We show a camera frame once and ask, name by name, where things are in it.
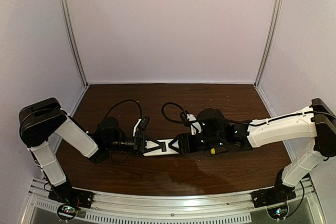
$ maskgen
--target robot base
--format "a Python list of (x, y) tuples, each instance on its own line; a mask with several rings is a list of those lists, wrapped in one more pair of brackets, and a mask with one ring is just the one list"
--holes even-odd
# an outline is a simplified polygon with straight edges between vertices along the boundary
[(255, 208), (275, 205), (296, 198), (294, 191), (289, 193), (279, 193), (274, 187), (254, 191), (251, 193), (251, 196)]
[[(70, 206), (78, 206), (83, 208), (91, 208), (92, 204), (92, 198), (93, 198), (93, 192), (91, 191), (84, 191), (84, 190), (78, 190), (78, 189), (72, 189), (71, 194), (73, 197), (71, 197), (71, 201), (67, 204)], [(58, 201), (60, 203), (65, 203), (64, 200), (60, 199), (54, 191), (51, 191), (48, 196), (49, 199)]]

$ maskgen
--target black mounting bracket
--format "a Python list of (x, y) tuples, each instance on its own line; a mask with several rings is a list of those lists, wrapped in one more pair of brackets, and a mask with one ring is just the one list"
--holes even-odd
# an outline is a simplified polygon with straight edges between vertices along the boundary
[(335, 157), (336, 156), (335, 114), (331, 111), (330, 108), (328, 108), (328, 106), (320, 98), (313, 99), (311, 107), (313, 108), (314, 111), (313, 120), (315, 122), (317, 132), (317, 137), (315, 137), (314, 150), (319, 151), (324, 157)]
[(289, 193), (279, 193), (274, 187), (254, 191), (251, 193), (251, 196), (255, 208), (279, 204), (286, 202), (286, 200), (296, 198), (294, 191)]
[(68, 204), (72, 207), (83, 207), (83, 208), (91, 208), (93, 192), (79, 190), (79, 189), (71, 189), (71, 197), (69, 197), (69, 202), (65, 202), (63, 199), (59, 198), (57, 194), (52, 190), (48, 196), (49, 199), (58, 201), (63, 204)]
[[(139, 148), (139, 152), (142, 154), (148, 153), (148, 152), (152, 152), (152, 151), (156, 151), (156, 150), (162, 150), (163, 152), (166, 152), (166, 145), (165, 143), (161, 143), (158, 140), (152, 139), (148, 136), (143, 135), (142, 133), (138, 134), (137, 132), (135, 133), (135, 138), (140, 137), (141, 139), (141, 145)], [(157, 146), (152, 147), (152, 148), (146, 148), (147, 144), (146, 142), (153, 142), (154, 144), (157, 144)]]

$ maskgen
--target white wall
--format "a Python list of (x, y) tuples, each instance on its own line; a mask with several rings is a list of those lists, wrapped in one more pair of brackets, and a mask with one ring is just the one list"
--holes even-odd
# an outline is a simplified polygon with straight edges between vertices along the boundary
[(24, 106), (56, 97), (71, 110), (82, 91), (59, 0), (0, 0), (0, 222), (17, 223), (39, 175), (18, 135)]
[(274, 0), (68, 0), (89, 82), (253, 83)]
[[(261, 81), (277, 114), (320, 97), (336, 112), (336, 0), (284, 0), (276, 37)], [(294, 151), (306, 140), (291, 141)], [(328, 223), (335, 222), (336, 158), (311, 173)]]

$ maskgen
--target wooden table surface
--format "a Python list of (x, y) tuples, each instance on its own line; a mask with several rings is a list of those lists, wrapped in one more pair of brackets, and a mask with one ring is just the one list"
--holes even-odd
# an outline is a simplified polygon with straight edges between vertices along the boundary
[[(269, 116), (252, 85), (105, 84), (89, 87), (74, 118), (93, 133), (108, 109), (125, 99), (141, 103), (143, 114), (150, 117), (146, 134), (156, 139), (174, 138), (189, 131), (161, 115), (161, 106), (167, 101), (176, 102), (195, 115), (213, 107), (233, 120)], [(168, 116), (179, 119), (177, 108), (167, 107), (166, 111)], [(135, 104), (125, 103), (111, 116), (117, 117), (121, 128), (131, 135), (139, 112)], [(202, 152), (156, 157), (114, 152), (114, 162), (108, 159), (93, 164), (62, 141), (57, 158), (74, 187), (152, 196), (221, 194), (272, 186), (278, 171), (290, 163), (282, 142), (213, 157)]]

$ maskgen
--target metal base plate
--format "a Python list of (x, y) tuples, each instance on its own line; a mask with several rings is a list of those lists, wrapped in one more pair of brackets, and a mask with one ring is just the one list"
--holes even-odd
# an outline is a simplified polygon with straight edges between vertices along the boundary
[[(71, 206), (77, 206), (79, 201), (79, 208), (91, 208), (92, 204), (92, 198), (93, 198), (93, 192), (91, 191), (84, 191), (84, 190), (78, 190), (78, 189), (72, 189), (73, 197), (71, 202), (69, 202), (69, 205)], [(61, 200), (54, 191), (51, 191), (48, 195), (48, 198), (51, 200), (58, 201), (60, 203), (64, 203), (63, 200)]]
[[(36, 208), (42, 208), (52, 212), (56, 218), (55, 223), (58, 223), (55, 211), (59, 204), (48, 199), (49, 192), (44, 189), (44, 184), (47, 181), (34, 178), (32, 185), (28, 191), (28, 203), (24, 209), (23, 224), (31, 222), (33, 214), (37, 213)], [(315, 188), (310, 178), (302, 180), (305, 188), (305, 197), (309, 203), (308, 207), (299, 208), (298, 214), (303, 211), (305, 217), (303, 223), (325, 223), (323, 213), (316, 195)], [(295, 190), (297, 194), (296, 202), (302, 197), (301, 186), (297, 186)], [(92, 223), (128, 223), (128, 224), (160, 224), (160, 223), (185, 223), (198, 224), (208, 221), (208, 223), (250, 223), (251, 218), (257, 220), (272, 221), (265, 209), (254, 209), (250, 191), (242, 191), (229, 194), (218, 195), (199, 195), (199, 196), (137, 196), (137, 195), (120, 195), (112, 193), (104, 193), (94, 191), (94, 200), (91, 209), (83, 208), (83, 211), (78, 212), (76, 218)], [(40, 223), (50, 223), (51, 218), (45, 214), (41, 215), (44, 220)]]

